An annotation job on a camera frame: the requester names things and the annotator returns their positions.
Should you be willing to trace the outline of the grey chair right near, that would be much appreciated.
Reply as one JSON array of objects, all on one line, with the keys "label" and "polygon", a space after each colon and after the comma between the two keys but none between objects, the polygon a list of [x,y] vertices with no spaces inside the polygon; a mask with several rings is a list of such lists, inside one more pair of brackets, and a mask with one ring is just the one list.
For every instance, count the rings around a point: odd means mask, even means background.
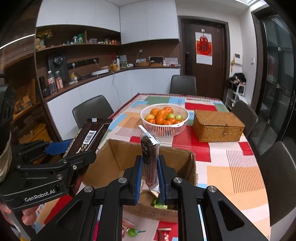
[{"label": "grey chair right near", "polygon": [[285,137],[257,160],[274,225],[295,208],[295,142]]}]

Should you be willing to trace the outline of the glass display cabinet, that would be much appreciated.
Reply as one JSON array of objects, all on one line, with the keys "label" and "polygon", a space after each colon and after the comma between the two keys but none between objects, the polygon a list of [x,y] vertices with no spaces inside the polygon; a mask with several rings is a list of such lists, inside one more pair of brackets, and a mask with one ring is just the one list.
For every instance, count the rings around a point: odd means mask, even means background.
[{"label": "glass display cabinet", "polygon": [[36,53],[43,49],[36,34],[41,1],[1,1],[1,84],[16,91],[10,124],[14,144],[56,141],[37,75]]}]

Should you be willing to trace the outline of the orange tangerine pile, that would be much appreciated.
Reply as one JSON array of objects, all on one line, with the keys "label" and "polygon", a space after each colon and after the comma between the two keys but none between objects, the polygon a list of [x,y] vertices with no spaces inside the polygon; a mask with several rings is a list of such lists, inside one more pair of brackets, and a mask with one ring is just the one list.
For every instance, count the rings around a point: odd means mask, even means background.
[{"label": "orange tangerine pile", "polygon": [[145,116],[145,121],[156,125],[175,125],[181,123],[184,119],[181,114],[175,114],[174,110],[169,106],[164,108],[153,108],[149,114]]}]

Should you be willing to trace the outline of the grey chair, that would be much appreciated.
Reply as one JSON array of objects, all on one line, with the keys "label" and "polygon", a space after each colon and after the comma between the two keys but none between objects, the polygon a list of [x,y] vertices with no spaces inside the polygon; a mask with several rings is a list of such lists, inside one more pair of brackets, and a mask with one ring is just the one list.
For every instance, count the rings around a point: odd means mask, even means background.
[{"label": "grey chair", "polygon": [[295,142],[285,137],[257,160],[274,225],[295,208]]},{"label": "grey chair", "polygon": [[79,104],[72,113],[78,127],[82,128],[88,118],[105,120],[114,114],[114,111],[107,99],[103,95],[99,95]]},{"label": "grey chair", "polygon": [[231,112],[234,113],[245,124],[243,133],[246,138],[249,138],[255,128],[256,123],[258,122],[257,114],[250,106],[241,100],[236,102],[234,107],[231,109]]}]

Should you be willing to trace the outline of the wall intercom panel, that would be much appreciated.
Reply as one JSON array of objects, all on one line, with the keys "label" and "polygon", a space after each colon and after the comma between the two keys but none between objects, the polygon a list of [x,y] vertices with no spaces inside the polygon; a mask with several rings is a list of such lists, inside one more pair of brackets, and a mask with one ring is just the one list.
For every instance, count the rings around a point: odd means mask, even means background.
[{"label": "wall intercom panel", "polygon": [[238,53],[234,53],[234,64],[235,65],[240,65],[242,66],[243,65],[243,57],[241,54],[238,54]]}]

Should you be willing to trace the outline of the dark wooden door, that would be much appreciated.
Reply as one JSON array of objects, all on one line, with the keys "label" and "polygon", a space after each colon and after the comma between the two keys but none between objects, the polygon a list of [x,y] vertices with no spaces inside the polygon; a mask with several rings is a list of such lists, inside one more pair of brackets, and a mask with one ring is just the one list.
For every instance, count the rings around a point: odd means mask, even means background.
[{"label": "dark wooden door", "polygon": [[179,16],[181,74],[194,76],[197,95],[224,101],[230,74],[230,32],[225,21]]}]

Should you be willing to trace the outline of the pink bear snack packet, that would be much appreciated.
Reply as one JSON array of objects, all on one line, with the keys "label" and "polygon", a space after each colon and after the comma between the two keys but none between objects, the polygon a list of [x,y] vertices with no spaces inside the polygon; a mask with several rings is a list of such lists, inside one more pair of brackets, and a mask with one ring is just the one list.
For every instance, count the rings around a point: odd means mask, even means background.
[{"label": "pink bear snack packet", "polygon": [[130,228],[134,228],[134,223],[132,223],[131,221],[123,218],[122,219],[122,238],[124,238],[127,234],[127,231]]}]

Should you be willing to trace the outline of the grey chair right far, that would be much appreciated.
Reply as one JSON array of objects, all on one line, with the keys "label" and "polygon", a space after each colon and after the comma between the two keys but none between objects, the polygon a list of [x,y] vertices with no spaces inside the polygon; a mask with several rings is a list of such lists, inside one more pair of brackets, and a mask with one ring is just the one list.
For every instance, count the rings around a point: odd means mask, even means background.
[{"label": "grey chair right far", "polygon": [[249,138],[255,128],[256,123],[258,122],[257,114],[250,106],[241,100],[236,102],[234,107],[231,109],[231,112],[234,113],[245,124],[243,133],[246,138]]}]

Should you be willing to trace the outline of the white fruit basket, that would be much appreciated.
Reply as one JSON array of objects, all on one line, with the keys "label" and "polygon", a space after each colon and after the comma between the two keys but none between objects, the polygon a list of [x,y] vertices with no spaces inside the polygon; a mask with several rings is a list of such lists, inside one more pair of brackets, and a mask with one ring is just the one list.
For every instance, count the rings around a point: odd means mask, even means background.
[{"label": "white fruit basket", "polygon": [[185,130],[189,112],[176,104],[153,104],[140,113],[142,124],[152,135],[173,137]]}]

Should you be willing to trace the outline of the grey chair left side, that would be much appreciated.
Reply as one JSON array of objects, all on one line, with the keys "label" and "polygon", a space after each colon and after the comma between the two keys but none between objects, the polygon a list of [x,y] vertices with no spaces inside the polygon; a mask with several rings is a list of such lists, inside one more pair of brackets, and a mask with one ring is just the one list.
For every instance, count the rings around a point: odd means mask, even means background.
[{"label": "grey chair left side", "polygon": [[103,95],[99,95],[79,104],[72,113],[78,127],[82,128],[88,118],[105,120],[114,114],[114,111],[107,99]]}]

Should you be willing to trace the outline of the dark patterned snack bar pack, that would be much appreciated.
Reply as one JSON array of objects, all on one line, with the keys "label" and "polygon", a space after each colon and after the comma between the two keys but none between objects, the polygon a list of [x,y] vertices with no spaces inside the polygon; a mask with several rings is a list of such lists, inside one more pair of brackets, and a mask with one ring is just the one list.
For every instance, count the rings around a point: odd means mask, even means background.
[{"label": "dark patterned snack bar pack", "polygon": [[71,141],[64,158],[86,152],[96,151],[113,119],[88,118]]}]

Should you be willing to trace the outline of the grey chair far end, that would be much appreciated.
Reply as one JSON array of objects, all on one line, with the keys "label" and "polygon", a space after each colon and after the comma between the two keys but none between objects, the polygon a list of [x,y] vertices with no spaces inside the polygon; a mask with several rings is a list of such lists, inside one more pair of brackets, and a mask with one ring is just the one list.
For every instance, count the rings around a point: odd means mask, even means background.
[{"label": "grey chair far end", "polygon": [[170,94],[197,95],[196,78],[189,75],[171,77]]}]

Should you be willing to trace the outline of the red small snack packet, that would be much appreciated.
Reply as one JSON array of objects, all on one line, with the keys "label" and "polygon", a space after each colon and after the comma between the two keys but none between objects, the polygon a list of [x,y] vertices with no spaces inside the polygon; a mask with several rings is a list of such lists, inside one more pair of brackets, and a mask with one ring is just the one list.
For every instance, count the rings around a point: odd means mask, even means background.
[{"label": "red small snack packet", "polygon": [[169,241],[171,228],[158,228],[158,241]]}]

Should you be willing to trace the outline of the slim dark candy bar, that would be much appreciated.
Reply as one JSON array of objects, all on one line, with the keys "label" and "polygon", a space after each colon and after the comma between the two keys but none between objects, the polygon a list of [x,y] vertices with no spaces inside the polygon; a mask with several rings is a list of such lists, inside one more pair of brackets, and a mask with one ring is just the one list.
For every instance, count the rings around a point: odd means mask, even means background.
[{"label": "slim dark candy bar", "polygon": [[160,141],[149,133],[142,125],[138,125],[142,131],[140,139],[142,149],[143,171],[145,183],[152,191],[159,192],[158,157]]}]

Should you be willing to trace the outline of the red fu calendar poster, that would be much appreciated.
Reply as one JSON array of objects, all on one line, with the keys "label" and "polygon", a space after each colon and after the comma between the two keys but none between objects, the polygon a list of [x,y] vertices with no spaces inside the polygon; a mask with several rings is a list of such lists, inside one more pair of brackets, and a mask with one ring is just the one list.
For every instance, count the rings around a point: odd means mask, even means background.
[{"label": "red fu calendar poster", "polygon": [[204,65],[213,64],[212,35],[204,32],[196,32],[196,63]]}]

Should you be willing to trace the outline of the small lime green packet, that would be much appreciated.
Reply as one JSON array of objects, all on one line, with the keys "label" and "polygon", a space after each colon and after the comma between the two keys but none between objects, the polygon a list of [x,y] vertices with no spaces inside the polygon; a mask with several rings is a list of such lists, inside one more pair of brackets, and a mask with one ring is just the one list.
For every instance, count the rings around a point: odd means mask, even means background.
[{"label": "small lime green packet", "polygon": [[161,198],[156,198],[153,201],[153,206],[158,209],[168,209],[168,206],[164,204]]}]

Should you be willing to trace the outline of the white lower cabinets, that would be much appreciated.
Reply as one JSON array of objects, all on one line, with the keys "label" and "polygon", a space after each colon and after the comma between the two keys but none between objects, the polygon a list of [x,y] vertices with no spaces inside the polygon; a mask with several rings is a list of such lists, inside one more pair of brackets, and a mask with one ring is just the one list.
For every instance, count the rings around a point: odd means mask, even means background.
[{"label": "white lower cabinets", "polygon": [[103,95],[113,111],[117,111],[138,93],[168,94],[171,77],[179,75],[179,68],[130,69],[86,84],[60,94],[50,100],[48,109],[62,140],[73,138],[79,131],[73,116],[74,107]]}]

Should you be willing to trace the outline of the black coffee machine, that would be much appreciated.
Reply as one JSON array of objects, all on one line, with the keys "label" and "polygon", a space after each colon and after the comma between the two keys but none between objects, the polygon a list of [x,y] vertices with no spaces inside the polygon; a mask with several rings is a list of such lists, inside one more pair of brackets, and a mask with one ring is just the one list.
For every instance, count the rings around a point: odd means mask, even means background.
[{"label": "black coffee machine", "polygon": [[49,70],[57,77],[56,72],[59,72],[63,84],[66,85],[70,81],[69,72],[67,68],[67,59],[65,55],[49,56],[48,57]]}]

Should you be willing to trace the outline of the plastic water bottle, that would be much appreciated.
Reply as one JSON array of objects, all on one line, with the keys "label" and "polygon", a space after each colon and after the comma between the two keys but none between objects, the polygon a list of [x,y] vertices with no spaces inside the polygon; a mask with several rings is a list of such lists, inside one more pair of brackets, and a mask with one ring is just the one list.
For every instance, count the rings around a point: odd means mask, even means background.
[{"label": "plastic water bottle", "polygon": [[48,71],[48,87],[50,89],[51,94],[55,94],[57,92],[57,87],[56,87],[56,82],[55,82],[55,77],[51,70]]}]

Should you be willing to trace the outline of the red label drink bottle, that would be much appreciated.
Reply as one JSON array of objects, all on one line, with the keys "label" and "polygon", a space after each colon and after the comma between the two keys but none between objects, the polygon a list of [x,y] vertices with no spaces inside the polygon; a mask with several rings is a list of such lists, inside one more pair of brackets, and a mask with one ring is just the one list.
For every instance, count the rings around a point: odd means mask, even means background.
[{"label": "red label drink bottle", "polygon": [[56,80],[57,89],[60,90],[60,89],[62,89],[64,87],[63,80],[62,80],[62,77],[60,75],[60,71],[56,71],[55,74],[56,74],[56,79],[55,80]]}]

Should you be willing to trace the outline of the woven wicker storage box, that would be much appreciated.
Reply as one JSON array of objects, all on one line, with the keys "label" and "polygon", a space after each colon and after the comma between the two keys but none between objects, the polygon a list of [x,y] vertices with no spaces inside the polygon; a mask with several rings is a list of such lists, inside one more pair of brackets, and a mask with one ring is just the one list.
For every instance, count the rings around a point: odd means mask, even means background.
[{"label": "woven wicker storage box", "polygon": [[244,123],[234,113],[194,111],[193,130],[200,142],[237,142],[244,128]]}]

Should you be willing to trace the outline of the white upper cabinets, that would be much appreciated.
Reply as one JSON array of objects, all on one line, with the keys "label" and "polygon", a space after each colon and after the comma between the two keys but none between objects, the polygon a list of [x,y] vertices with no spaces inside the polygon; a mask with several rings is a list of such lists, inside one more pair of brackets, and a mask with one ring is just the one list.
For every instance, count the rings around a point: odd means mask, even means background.
[{"label": "white upper cabinets", "polygon": [[50,25],[112,30],[122,44],[180,38],[175,1],[42,1],[36,26]]}]

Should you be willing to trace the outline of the green lollipop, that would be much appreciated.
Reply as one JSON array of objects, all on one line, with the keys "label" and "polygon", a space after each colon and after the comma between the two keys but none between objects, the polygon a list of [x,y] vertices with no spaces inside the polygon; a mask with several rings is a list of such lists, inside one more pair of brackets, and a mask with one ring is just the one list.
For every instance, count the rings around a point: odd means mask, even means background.
[{"label": "green lollipop", "polygon": [[129,228],[127,230],[127,235],[129,237],[136,237],[139,233],[146,232],[145,230],[136,230],[135,228]]}]

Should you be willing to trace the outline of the white shoe rack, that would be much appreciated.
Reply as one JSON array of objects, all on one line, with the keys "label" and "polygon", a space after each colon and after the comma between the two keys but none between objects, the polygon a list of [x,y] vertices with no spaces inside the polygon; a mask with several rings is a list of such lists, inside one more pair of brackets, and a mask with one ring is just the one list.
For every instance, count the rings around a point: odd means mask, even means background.
[{"label": "white shoe rack", "polygon": [[226,96],[226,107],[231,110],[237,101],[243,101],[245,104],[248,104],[245,94],[245,85],[241,83],[229,82],[229,88],[227,90]]}]

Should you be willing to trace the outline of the white cabinets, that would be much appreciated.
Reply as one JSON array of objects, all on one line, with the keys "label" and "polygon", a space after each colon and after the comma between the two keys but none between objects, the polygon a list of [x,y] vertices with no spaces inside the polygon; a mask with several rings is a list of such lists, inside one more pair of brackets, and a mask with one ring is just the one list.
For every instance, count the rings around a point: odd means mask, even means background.
[{"label": "white cabinets", "polygon": [[103,95],[113,111],[117,111],[138,93],[168,94],[171,77],[179,75],[179,68],[130,69],[86,84],[60,94],[50,100],[48,109],[62,140],[73,138],[79,131],[73,116],[74,107]]},{"label": "white cabinets", "polygon": [[42,1],[36,26],[50,25],[112,30],[122,44],[180,38],[175,1]]}]

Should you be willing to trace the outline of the white flat appliance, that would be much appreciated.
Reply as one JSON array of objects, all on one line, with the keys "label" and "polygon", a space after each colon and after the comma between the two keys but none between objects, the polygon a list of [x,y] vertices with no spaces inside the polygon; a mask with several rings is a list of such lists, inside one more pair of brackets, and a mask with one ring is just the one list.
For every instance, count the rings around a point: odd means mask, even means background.
[{"label": "white flat appliance", "polygon": [[109,72],[109,69],[102,69],[102,70],[91,72],[91,75],[98,76],[98,75],[106,74],[108,72]]}]

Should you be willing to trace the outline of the dark glass sliding door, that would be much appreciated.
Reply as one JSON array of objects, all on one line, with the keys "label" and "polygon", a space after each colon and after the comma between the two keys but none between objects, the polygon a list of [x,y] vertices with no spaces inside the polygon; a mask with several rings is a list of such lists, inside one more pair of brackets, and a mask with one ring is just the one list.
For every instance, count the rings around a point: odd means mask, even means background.
[{"label": "dark glass sliding door", "polygon": [[295,37],[284,19],[271,7],[254,13],[262,50],[262,80],[250,136],[257,156],[288,133],[295,109]]}]

